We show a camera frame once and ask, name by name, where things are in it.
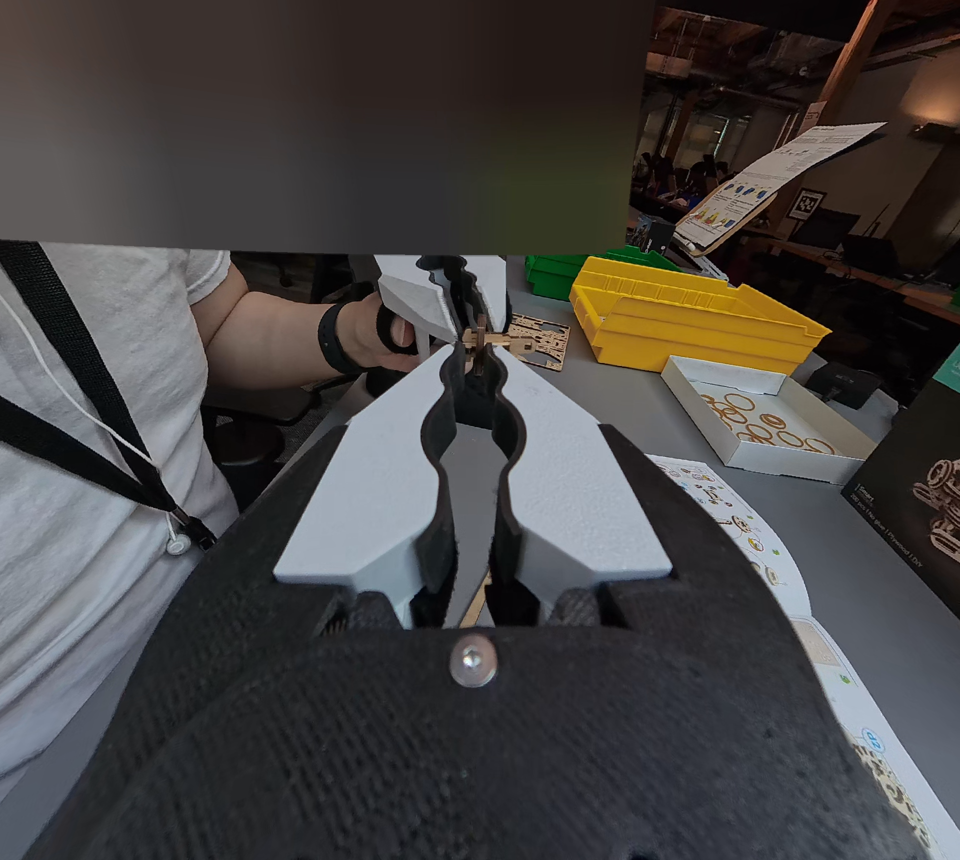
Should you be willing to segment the white cardboard box tray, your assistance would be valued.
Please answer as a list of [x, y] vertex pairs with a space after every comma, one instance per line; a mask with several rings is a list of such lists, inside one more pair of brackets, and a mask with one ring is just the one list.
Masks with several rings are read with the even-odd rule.
[[786, 374], [672, 356], [661, 378], [729, 468], [844, 486], [877, 446]]

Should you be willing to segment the person's left hand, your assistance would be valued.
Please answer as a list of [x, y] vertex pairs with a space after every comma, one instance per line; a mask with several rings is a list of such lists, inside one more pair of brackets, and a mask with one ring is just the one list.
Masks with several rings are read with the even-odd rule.
[[363, 368], [382, 368], [402, 374], [419, 365], [419, 355], [398, 353], [378, 334], [378, 316], [385, 307], [377, 292], [342, 307], [337, 318], [337, 337], [345, 355]]

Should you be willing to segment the illustrated instruction booklet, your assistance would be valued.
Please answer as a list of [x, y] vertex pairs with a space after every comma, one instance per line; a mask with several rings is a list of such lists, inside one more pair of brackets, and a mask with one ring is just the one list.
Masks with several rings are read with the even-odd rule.
[[890, 805], [906, 819], [926, 857], [957, 859], [958, 826], [851, 662], [813, 617], [809, 592], [786, 544], [706, 464], [658, 455], [648, 458], [709, 513], [771, 590], [806, 651], [847, 742]]

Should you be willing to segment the green plastic bin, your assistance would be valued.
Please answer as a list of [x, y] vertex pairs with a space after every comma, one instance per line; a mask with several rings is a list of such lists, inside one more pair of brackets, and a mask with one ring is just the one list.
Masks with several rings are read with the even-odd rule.
[[[566, 302], [572, 284], [591, 254], [530, 254], [525, 257], [524, 270], [527, 281], [536, 296]], [[643, 251], [633, 245], [624, 245], [601, 255], [611, 261], [634, 264], [653, 269], [679, 273], [681, 268], [662, 254]]]

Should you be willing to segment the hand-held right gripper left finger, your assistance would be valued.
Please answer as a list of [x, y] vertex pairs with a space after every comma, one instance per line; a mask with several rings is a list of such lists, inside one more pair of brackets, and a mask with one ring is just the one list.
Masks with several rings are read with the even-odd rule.
[[441, 459], [461, 392], [456, 343], [332, 431], [329, 462], [273, 568], [278, 582], [381, 593], [403, 627], [444, 626], [458, 548]]

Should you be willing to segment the person's left forearm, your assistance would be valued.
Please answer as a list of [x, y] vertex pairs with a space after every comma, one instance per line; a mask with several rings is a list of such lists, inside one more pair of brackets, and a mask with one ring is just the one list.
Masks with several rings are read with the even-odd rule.
[[265, 391], [338, 376], [318, 340], [328, 304], [295, 302], [249, 289], [230, 265], [222, 283], [191, 306], [213, 387]]

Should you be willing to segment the small black device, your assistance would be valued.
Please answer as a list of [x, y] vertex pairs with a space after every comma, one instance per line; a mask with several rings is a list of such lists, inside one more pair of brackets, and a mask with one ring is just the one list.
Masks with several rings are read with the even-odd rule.
[[814, 369], [803, 381], [803, 386], [823, 403], [836, 403], [860, 410], [882, 386], [882, 377], [830, 361]]

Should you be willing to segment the background wooden desk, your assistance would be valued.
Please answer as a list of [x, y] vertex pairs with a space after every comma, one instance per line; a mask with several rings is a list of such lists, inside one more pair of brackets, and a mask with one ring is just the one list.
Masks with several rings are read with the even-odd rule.
[[771, 255], [791, 254], [824, 268], [836, 278], [856, 279], [897, 294], [904, 303], [947, 323], [959, 325], [959, 307], [953, 303], [954, 291], [948, 287], [924, 285], [874, 273], [847, 264], [840, 253], [817, 246], [798, 244], [773, 237], [759, 237], [759, 251]]

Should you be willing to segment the printed instruction sheet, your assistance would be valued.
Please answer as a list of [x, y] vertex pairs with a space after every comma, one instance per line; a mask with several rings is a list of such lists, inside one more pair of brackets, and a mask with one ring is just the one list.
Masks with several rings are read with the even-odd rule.
[[779, 193], [788, 183], [820, 164], [872, 142], [885, 126], [886, 122], [813, 126], [739, 170], [712, 192], [723, 191], [721, 196], [734, 206], [754, 204], [769, 193]]

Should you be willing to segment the thin wooden stick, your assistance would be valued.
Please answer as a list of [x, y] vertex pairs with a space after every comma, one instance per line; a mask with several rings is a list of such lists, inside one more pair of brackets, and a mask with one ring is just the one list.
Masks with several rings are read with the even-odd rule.
[[461, 620], [459, 621], [458, 627], [460, 629], [467, 629], [475, 627], [483, 613], [486, 602], [487, 602], [487, 588], [491, 583], [491, 571], [488, 569], [486, 575], [479, 583], [476, 591], [474, 592], [472, 599], [470, 600], [466, 610], [464, 611]]

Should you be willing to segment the person in white shirt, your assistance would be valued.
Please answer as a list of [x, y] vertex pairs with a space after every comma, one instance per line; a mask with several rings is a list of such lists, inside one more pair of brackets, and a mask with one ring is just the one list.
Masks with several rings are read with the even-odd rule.
[[[227, 250], [43, 242], [164, 486], [215, 535], [238, 515], [206, 445], [193, 315]], [[198, 561], [165, 514], [2, 444], [2, 797], [166, 609]]]

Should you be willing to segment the laser-cut plywood parts sheet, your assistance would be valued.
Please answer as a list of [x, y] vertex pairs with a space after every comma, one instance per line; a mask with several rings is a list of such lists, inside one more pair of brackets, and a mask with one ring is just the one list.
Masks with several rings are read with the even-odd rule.
[[516, 359], [553, 373], [563, 369], [570, 326], [528, 314], [512, 314], [508, 349]]

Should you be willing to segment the small wooden axle part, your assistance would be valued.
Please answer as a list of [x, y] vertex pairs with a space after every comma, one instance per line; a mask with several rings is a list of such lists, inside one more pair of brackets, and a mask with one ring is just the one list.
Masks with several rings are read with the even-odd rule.
[[510, 334], [493, 333], [487, 329], [486, 314], [476, 317], [476, 326], [464, 329], [461, 337], [464, 352], [470, 356], [472, 367], [470, 373], [480, 377], [484, 372], [485, 355], [487, 348], [501, 348], [509, 351], [514, 357], [535, 351], [535, 341], [531, 337], [514, 337]]

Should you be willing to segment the black monitor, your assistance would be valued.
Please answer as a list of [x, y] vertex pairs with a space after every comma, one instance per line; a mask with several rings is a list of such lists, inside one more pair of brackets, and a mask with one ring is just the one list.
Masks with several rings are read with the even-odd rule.
[[801, 231], [804, 242], [816, 249], [835, 251], [842, 245], [844, 237], [851, 234], [859, 219], [859, 214], [819, 207]]

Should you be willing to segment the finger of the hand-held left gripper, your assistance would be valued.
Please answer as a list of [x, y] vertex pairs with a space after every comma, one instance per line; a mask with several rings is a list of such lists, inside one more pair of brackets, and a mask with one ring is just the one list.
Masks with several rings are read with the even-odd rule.
[[486, 332], [506, 334], [512, 307], [507, 291], [507, 264], [500, 256], [449, 256], [448, 306], [454, 333], [450, 343], [486, 317]]
[[444, 289], [423, 256], [374, 256], [384, 306], [414, 327], [418, 359], [431, 355], [433, 340], [453, 345], [462, 336]]

